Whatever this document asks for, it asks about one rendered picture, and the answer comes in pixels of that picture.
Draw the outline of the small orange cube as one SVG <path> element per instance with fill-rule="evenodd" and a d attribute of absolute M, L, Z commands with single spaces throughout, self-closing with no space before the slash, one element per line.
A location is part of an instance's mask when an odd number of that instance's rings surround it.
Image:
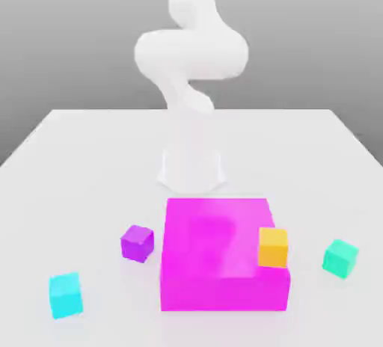
<path fill-rule="evenodd" d="M 258 266 L 286 268 L 287 255 L 287 231 L 274 227 L 261 227 L 259 229 Z"/>

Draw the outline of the small green cube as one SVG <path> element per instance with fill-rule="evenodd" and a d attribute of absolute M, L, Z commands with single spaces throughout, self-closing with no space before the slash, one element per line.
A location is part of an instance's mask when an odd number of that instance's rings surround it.
<path fill-rule="evenodd" d="M 322 268 L 346 279 L 355 267 L 359 248 L 341 239 L 335 239 L 325 250 Z"/>

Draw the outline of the small purple cube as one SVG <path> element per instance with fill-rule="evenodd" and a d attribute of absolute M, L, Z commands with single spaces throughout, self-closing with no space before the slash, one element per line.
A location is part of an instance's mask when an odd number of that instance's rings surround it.
<path fill-rule="evenodd" d="M 132 225 L 120 238 L 122 256 L 144 263 L 154 250 L 154 232 L 138 225 Z"/>

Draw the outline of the large magenta box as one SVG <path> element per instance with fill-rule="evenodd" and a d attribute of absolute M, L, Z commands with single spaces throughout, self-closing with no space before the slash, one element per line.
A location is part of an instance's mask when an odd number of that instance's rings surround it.
<path fill-rule="evenodd" d="M 284 311 L 290 272 L 258 266 L 265 198 L 170 198 L 160 271 L 163 311 Z"/>

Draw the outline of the small cyan cube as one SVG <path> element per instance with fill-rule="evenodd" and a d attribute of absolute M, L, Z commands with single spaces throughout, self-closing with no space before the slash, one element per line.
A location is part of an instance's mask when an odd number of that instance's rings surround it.
<path fill-rule="evenodd" d="M 62 319 L 83 312 L 78 272 L 49 278 L 49 304 L 54 319 Z"/>

